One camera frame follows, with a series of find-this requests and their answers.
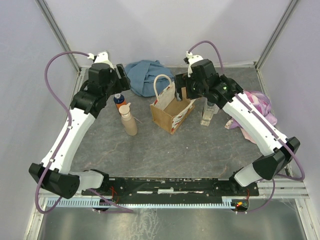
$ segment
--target bottle cap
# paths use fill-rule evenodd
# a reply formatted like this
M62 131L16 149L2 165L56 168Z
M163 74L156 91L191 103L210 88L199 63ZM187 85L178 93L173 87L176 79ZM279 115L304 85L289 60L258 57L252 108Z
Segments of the bottle cap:
M127 105L122 105L119 107L119 113L124 117L127 118L130 116L130 102Z

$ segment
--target floor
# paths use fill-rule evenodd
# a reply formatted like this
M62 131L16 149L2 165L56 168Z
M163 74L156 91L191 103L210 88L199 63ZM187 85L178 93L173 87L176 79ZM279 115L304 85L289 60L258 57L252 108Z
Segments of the floor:
M184 73L186 68L173 68ZM225 74L245 90L260 91L254 68L227 68ZM138 134L126 134L112 99L81 142L71 170L98 169L114 177L228 178L261 156L240 129L227 130L230 117L214 115L210 126L201 126L203 99L174 135L153 121L154 97L124 92L137 118ZM250 200L250 207L263 200ZM235 215L229 209L135 209L132 214L98 214L87 208L56 208L43 219L38 240L112 239L216 239L304 240L301 220L293 199L273 200L259 212Z
M187 68L171 71L175 75L185 73ZM225 74L245 90L261 90L253 67L226 68ZM113 177L228 178L261 156L258 147L245 140L239 128L225 128L230 117L222 110L213 116L210 126L201 126L204 99L195 102L195 109L170 135L152 121L150 104L155 97L137 96L130 90L123 95L137 118L138 134L126 134L110 98L84 136L72 171L98 169Z

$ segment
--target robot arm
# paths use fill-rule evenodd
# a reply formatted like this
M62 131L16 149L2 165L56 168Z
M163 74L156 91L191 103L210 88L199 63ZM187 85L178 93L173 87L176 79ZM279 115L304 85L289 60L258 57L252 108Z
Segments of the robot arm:
M184 60L189 64L188 73L175 76L176 99L182 100L183 87L186 87L186 96L189 99L206 97L209 102L216 104L233 117L249 133L263 155L252 164L238 170L231 179L242 187L260 179L271 180L292 159L279 140L282 140L294 153L300 146L299 140L296 137L288 139L272 126L251 104L238 83L225 75L219 76L210 60L188 52Z
M32 163L29 168L29 173L38 182L45 166L52 162L41 187L66 199L78 191L97 189L107 184L109 180L107 174L98 170L70 172L71 163L85 133L106 106L108 98L130 89L130 80L126 76L124 67L118 64L115 69L109 61L107 51L100 52L96 57L90 53L89 58L93 59L94 63L89 68L88 80L83 83L70 104L71 126L68 127L69 119L67 119L48 154L40 164ZM55 158L51 159L52 152L57 149L67 128L69 133L63 145Z

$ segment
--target pink cloth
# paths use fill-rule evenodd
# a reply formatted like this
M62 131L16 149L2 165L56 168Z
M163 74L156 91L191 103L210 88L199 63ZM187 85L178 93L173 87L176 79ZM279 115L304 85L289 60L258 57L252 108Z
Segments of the pink cloth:
M244 91L247 95L250 102L253 106L268 120L272 126L277 124L276 117L270 112L271 111L271 103L269 98L259 91ZM255 144L255 141L250 137L250 135L240 126L240 124L234 120L233 118L227 122L226 128L234 129L236 127L240 127L242 134L245 139L248 139L252 143Z

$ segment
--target beige bottle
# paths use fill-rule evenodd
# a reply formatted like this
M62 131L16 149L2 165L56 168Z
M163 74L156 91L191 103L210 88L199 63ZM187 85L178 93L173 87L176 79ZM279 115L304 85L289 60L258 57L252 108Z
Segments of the beige bottle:
M127 105L122 105L119 107L119 112L121 114L121 122L124 125L125 131L130 136L134 136L138 132L137 124L135 118L130 113L130 102Z

